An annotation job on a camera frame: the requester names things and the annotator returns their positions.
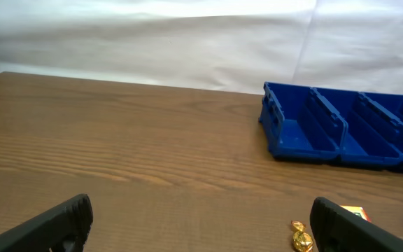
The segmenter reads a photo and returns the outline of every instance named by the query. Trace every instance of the table surface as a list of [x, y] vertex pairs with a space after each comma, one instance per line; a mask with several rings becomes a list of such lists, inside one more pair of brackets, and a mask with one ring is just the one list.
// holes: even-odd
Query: table surface
[[260, 100], [0, 73], [0, 233], [87, 193], [85, 251], [291, 251], [317, 196], [403, 238], [403, 174], [275, 161]]

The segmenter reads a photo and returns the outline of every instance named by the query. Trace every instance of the gold wrapped candy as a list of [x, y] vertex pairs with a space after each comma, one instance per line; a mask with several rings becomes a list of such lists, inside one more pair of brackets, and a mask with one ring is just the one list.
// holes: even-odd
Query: gold wrapped candy
[[305, 224], [299, 221], [292, 221], [292, 227], [295, 231], [293, 234], [293, 247], [299, 252], [312, 251], [313, 240], [309, 234], [305, 233]]

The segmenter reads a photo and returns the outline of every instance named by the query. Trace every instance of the white wall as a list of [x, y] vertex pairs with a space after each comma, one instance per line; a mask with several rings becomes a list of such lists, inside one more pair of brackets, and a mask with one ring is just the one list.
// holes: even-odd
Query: white wall
[[403, 93], [403, 1], [0, 0], [0, 72]]

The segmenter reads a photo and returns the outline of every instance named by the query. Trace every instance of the white backdrop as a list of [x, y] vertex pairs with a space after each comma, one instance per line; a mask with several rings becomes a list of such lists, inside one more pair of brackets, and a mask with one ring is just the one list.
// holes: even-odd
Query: white backdrop
[[0, 0], [0, 72], [403, 93], [403, 1]]

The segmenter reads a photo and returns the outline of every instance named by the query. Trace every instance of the wooden table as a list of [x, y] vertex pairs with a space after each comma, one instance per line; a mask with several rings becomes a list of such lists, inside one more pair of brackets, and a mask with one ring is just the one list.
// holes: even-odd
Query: wooden table
[[322, 195], [403, 237], [403, 174], [275, 161], [260, 100], [1, 73], [0, 233], [88, 193], [87, 252], [291, 251]]

